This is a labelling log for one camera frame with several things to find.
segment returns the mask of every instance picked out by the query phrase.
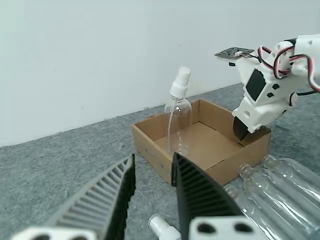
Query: cardboard box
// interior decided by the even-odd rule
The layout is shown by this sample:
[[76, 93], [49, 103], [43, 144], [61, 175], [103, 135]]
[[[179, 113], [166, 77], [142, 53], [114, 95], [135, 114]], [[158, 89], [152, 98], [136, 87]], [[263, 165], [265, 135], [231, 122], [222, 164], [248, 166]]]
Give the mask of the cardboard box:
[[[191, 103], [192, 145], [187, 158], [224, 185], [238, 176], [241, 164], [258, 164], [267, 154], [271, 131], [262, 127], [239, 141], [233, 133], [234, 117], [218, 105], [200, 99]], [[171, 183], [172, 156], [167, 152], [167, 117], [161, 113], [132, 125], [136, 149]]]

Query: white plastic part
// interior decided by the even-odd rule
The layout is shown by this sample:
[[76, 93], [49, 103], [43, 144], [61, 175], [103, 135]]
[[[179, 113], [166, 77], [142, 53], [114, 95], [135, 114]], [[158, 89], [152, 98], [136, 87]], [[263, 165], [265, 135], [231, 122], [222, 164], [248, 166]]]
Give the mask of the white plastic part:
[[[273, 66], [278, 52], [292, 45], [289, 41], [279, 42], [271, 54], [265, 58], [265, 61]], [[289, 59], [293, 54], [293, 51], [287, 51], [286, 54], [281, 55], [278, 64], [279, 70], [289, 67]], [[261, 126], [270, 124], [283, 112], [289, 110], [292, 107], [289, 104], [291, 94], [303, 87], [306, 82], [300, 76], [292, 74], [283, 79], [276, 79], [273, 70], [264, 64], [257, 65], [257, 62], [253, 62], [252, 58], [243, 57], [236, 61], [241, 81], [244, 84], [244, 97], [239, 107], [233, 110], [232, 115], [238, 117], [248, 127], [250, 133], [254, 133]], [[265, 86], [256, 100], [252, 99], [246, 88], [254, 69], [260, 71], [265, 80]], [[294, 105], [297, 98], [296, 94], [291, 97], [291, 105]]]
[[246, 216], [209, 216], [191, 221], [189, 240], [265, 240], [265, 237]]
[[178, 74], [176, 75], [170, 90], [170, 94], [173, 97], [177, 99], [185, 98], [188, 89], [190, 74], [191, 71], [189, 68], [185, 66], [181, 66], [179, 68]]
[[[305, 54], [313, 58], [314, 77], [320, 77], [320, 34], [298, 36], [294, 46], [294, 54]], [[302, 58], [295, 61], [292, 65], [291, 72], [294, 75], [305, 77], [304, 81], [306, 81], [308, 76], [307, 60]]]
[[70, 239], [96, 240], [96, 234], [91, 230], [64, 228], [64, 227], [29, 227], [16, 235], [11, 240], [70, 240]]
[[181, 234], [173, 226], [170, 226], [161, 216], [158, 214], [150, 217], [148, 226], [159, 238], [159, 240], [180, 240]]

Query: white spray cap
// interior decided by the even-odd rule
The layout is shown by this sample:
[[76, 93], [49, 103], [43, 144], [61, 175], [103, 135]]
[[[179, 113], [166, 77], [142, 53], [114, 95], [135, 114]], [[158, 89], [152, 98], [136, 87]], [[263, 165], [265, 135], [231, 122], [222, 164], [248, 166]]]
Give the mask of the white spray cap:
[[148, 226], [159, 240], [181, 240], [181, 234], [170, 226], [159, 214], [154, 214], [148, 221]]
[[189, 68], [185, 66], [179, 68], [170, 90], [170, 94], [173, 97], [183, 99], [186, 96], [190, 74], [191, 71]]

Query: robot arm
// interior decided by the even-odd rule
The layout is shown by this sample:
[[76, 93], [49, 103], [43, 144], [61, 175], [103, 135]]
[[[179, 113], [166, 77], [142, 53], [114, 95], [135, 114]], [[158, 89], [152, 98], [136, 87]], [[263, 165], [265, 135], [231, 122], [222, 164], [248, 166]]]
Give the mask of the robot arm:
[[[263, 52], [269, 54], [266, 59]], [[235, 63], [244, 85], [244, 97], [232, 112], [233, 131], [240, 140], [289, 110], [305, 79], [313, 89], [307, 94], [320, 92], [315, 82], [320, 76], [320, 69], [315, 67], [320, 62], [320, 34], [285, 40], [272, 50], [262, 46], [257, 53], [258, 57], [236, 53], [243, 56]]]

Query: plastic bottle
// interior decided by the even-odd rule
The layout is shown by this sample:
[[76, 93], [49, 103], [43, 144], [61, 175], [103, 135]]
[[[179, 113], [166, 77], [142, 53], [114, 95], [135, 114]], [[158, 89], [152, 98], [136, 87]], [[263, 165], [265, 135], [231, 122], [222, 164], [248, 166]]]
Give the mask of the plastic bottle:
[[180, 67], [172, 83], [171, 98], [164, 107], [167, 117], [167, 150], [170, 154], [177, 152], [187, 156], [190, 151], [192, 126], [192, 107], [185, 98], [191, 71], [187, 67]]
[[308, 239], [319, 230], [319, 208], [303, 197], [293, 187], [264, 168], [243, 164], [239, 168], [245, 191], [259, 196], [290, 225]]
[[181, 240], [181, 234], [173, 226], [170, 226], [162, 217], [158, 214], [150, 217], [148, 226], [159, 238], [159, 240]]
[[303, 236], [261, 198], [250, 199], [230, 184], [224, 190], [268, 240], [303, 240]]
[[262, 164], [315, 205], [320, 206], [320, 176], [291, 158], [276, 159], [267, 155]]

